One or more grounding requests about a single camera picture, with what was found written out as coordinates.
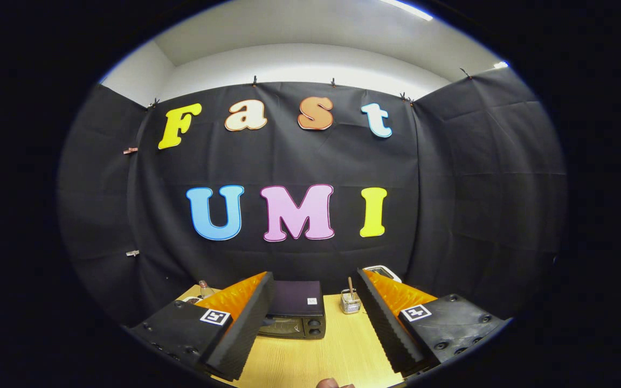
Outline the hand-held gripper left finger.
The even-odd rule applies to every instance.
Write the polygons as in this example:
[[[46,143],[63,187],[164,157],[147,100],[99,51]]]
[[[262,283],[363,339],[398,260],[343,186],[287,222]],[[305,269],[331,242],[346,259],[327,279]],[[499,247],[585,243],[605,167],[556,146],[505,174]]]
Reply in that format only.
[[[183,369],[238,380],[273,297],[264,271],[195,304],[175,300],[127,331]]]

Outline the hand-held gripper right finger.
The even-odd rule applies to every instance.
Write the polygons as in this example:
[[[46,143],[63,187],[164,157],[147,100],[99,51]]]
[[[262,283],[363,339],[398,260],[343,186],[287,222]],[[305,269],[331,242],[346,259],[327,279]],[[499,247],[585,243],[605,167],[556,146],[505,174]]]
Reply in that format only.
[[[508,323],[456,293],[434,297],[362,268],[355,289],[392,370],[404,378],[451,363]]]

